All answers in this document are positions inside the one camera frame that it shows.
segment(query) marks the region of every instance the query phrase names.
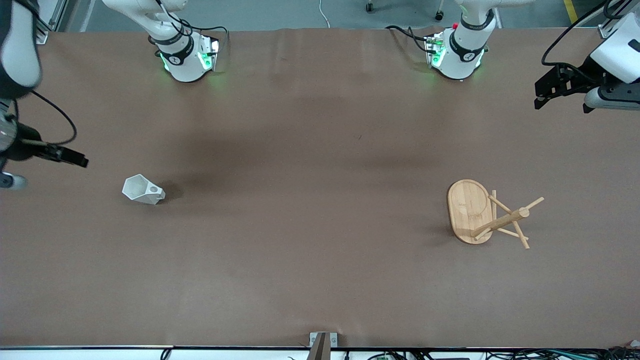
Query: oval wooden base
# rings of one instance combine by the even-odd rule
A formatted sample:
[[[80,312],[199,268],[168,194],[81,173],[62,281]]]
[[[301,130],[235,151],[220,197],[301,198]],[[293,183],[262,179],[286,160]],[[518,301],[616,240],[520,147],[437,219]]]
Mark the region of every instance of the oval wooden base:
[[[493,220],[489,193],[477,181],[460,180],[449,188],[447,194],[451,227],[456,236],[469,244],[482,244],[492,233],[479,239],[471,236],[471,231]]]

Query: table surface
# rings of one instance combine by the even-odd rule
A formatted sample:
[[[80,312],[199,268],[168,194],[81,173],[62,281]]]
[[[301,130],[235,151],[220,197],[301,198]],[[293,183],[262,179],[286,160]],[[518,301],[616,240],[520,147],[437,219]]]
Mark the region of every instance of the table surface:
[[[0,344],[609,347],[640,338],[638,113],[534,110],[560,29],[496,31],[464,82],[389,31],[233,33],[218,73],[178,83],[143,33],[56,33],[39,88],[87,169],[35,159],[2,192]],[[552,60],[598,43],[575,31]],[[21,119],[68,127],[38,99]],[[165,201],[120,190],[142,173]],[[456,239],[447,189],[517,208]]]

